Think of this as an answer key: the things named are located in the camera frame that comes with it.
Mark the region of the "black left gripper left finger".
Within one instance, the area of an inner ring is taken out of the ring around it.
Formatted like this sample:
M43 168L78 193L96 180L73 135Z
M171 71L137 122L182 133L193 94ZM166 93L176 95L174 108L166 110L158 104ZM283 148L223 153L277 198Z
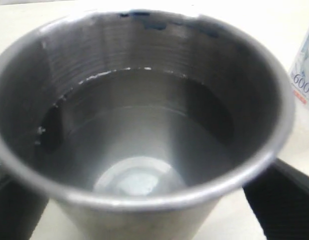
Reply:
M0 240L29 240L48 201L13 180L0 166Z

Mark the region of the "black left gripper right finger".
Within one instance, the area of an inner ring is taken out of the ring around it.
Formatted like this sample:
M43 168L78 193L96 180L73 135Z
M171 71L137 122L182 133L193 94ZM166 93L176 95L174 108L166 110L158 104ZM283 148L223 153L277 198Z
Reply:
M281 159L243 187L268 240L309 240L309 176Z

